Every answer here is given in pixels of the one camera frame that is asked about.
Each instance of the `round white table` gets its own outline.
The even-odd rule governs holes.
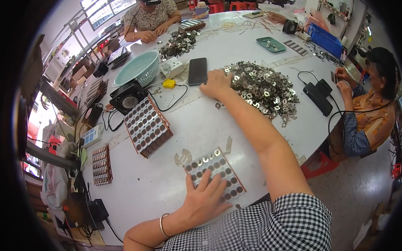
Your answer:
[[[272,34],[259,23],[254,25],[255,19],[249,19],[247,22],[248,19],[242,15],[248,12],[250,11],[211,14],[204,20],[206,26],[200,30],[195,48],[178,59],[188,64],[190,59],[206,57],[208,70],[222,68],[238,61],[255,61],[288,75],[300,100],[300,103],[296,104],[297,119],[290,120],[285,128],[281,127],[282,119],[279,116],[272,123],[287,139],[302,164],[328,136],[328,121],[337,108],[335,103],[328,99],[334,108],[329,117],[324,117],[318,107],[303,93],[304,85],[298,80],[297,73],[311,71],[319,80],[325,79],[333,89],[331,94],[339,108],[344,110],[340,92],[331,81],[330,72],[335,71],[336,67],[332,62],[322,62],[313,56],[297,36],[282,33],[282,27],[271,25]],[[131,44],[128,46],[132,52],[129,60],[144,51],[162,47],[171,38],[169,33],[177,31],[177,28],[177,24],[172,25],[166,34],[157,39],[162,41],[162,44]],[[308,54],[302,57],[289,47],[281,53],[270,53],[256,43],[256,39],[261,37],[273,37],[281,43],[291,39],[305,48]],[[107,94],[101,101],[104,105],[109,103],[109,94],[115,90],[112,83],[120,69],[110,70],[104,76],[109,79]],[[307,83],[316,83],[311,74],[302,73],[300,77]],[[176,81],[178,84],[185,84],[186,80],[182,77]],[[161,88],[154,97],[159,107],[165,109],[184,91],[184,87]],[[216,101],[205,97],[198,87],[189,87],[183,99],[164,112],[164,116],[171,123],[170,129],[174,136],[149,159],[136,153],[124,125],[115,132],[104,131],[102,141],[87,148],[88,161],[83,170],[84,179],[90,183],[92,199],[103,200],[112,227],[120,238],[123,238],[132,226],[179,208],[186,195],[186,172],[180,163],[188,159],[195,160],[217,147],[221,147],[223,151],[228,150],[230,139],[231,151],[226,157],[247,190],[238,196],[233,204],[246,207],[267,193],[257,154],[227,110],[218,110],[215,104]],[[339,118],[340,115],[334,116],[331,129]],[[123,115],[115,114],[111,126],[115,128],[122,119]],[[110,147],[113,180],[108,185],[94,186],[92,151],[106,143]],[[100,233],[106,245],[121,245],[106,224]]]

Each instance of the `hand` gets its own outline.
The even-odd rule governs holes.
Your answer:
[[[342,80],[346,80],[347,82],[349,82],[351,78],[349,74],[346,72],[345,67],[337,67],[335,70],[335,75]]]
[[[168,30],[168,28],[169,28],[169,25],[164,22],[163,24],[159,25],[156,28],[155,33],[157,36],[160,36],[160,35],[164,34]]]
[[[226,76],[223,70],[209,71],[207,84],[201,84],[200,90],[210,98],[219,99],[221,93],[231,89],[232,76],[232,72]]]
[[[336,86],[339,88],[342,95],[345,110],[353,110],[352,88],[343,81],[339,81]]]
[[[211,170],[207,169],[196,189],[191,181],[191,175],[188,174],[186,177],[187,195],[183,206],[175,213],[181,215],[187,229],[202,225],[232,207],[229,203],[219,202],[226,188],[226,180],[221,181],[218,173],[208,184],[210,176]]]
[[[140,31],[136,33],[136,38],[147,44],[155,41],[157,36],[153,31]]]

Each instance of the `checkered shirt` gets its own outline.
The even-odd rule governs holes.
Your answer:
[[[332,214],[316,197],[287,194],[168,239],[166,250],[330,250]]]
[[[353,98],[355,98],[366,94],[367,91],[363,89],[363,85],[360,83],[353,89],[353,93]],[[352,158],[370,152],[370,142],[367,139],[366,133],[363,130],[357,131],[356,114],[346,112],[343,124],[345,127],[343,131],[345,154]]]

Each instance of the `blue plastic bin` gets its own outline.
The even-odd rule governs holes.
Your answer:
[[[326,49],[336,58],[340,58],[342,53],[342,45],[340,41],[331,35],[328,31],[311,23],[308,27],[307,33],[311,36],[311,41]]]

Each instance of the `yellow plug adapter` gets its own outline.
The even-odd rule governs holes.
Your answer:
[[[175,84],[176,84],[175,80],[166,79],[163,82],[162,86],[165,87],[165,88],[173,89]]]

